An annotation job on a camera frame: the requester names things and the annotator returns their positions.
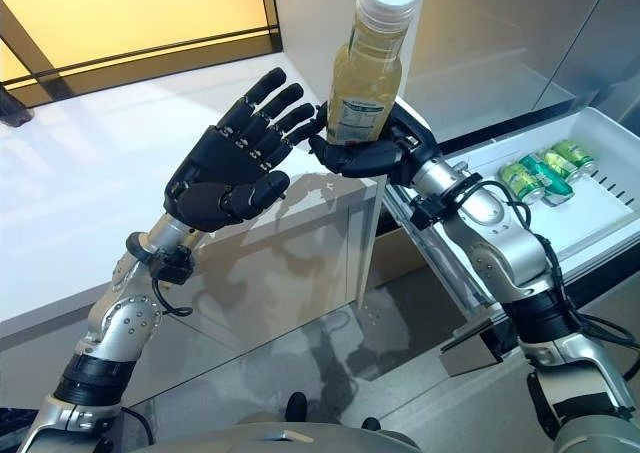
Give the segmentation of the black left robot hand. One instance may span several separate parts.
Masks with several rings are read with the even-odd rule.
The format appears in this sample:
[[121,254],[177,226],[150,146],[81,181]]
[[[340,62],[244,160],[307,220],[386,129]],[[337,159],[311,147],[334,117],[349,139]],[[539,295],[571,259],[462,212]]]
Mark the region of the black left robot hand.
[[215,232],[283,197],[290,177],[278,165],[326,126],[326,106],[301,104],[302,86],[285,81],[284,70],[272,69],[205,130],[165,187],[166,213]]

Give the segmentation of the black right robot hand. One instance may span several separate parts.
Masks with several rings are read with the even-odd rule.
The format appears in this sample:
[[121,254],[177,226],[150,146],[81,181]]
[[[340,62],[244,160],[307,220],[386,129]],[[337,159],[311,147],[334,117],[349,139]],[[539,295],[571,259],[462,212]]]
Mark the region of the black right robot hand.
[[334,145],[319,135],[309,138],[312,153],[329,171],[347,178],[386,175],[408,187],[421,167],[441,155],[428,127],[396,102],[377,141]]

